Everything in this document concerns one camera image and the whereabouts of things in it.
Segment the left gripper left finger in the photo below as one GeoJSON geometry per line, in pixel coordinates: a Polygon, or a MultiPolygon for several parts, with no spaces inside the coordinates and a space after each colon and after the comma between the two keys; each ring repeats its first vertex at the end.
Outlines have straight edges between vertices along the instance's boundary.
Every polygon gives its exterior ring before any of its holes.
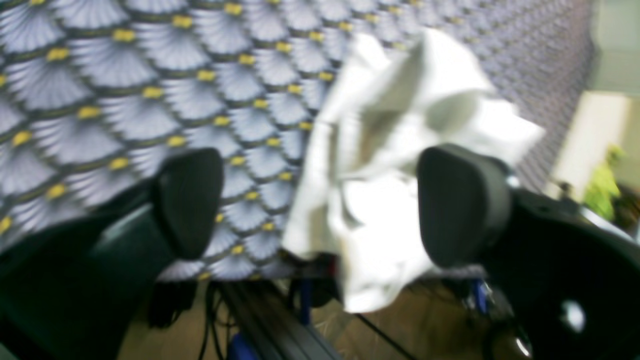
{"type": "Polygon", "coordinates": [[[216,149],[188,150],[89,214],[4,251],[1,346],[16,360],[116,359],[160,274],[205,253],[223,183],[216,149]]]}

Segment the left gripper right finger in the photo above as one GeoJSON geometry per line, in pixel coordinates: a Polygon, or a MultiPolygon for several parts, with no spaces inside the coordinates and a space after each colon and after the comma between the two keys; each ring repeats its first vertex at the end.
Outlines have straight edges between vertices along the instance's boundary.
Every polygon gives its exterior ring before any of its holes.
{"type": "Polygon", "coordinates": [[[498,158],[426,148],[416,167],[423,248],[442,269],[480,265],[535,360],[639,358],[639,246],[514,185],[498,158]]]}

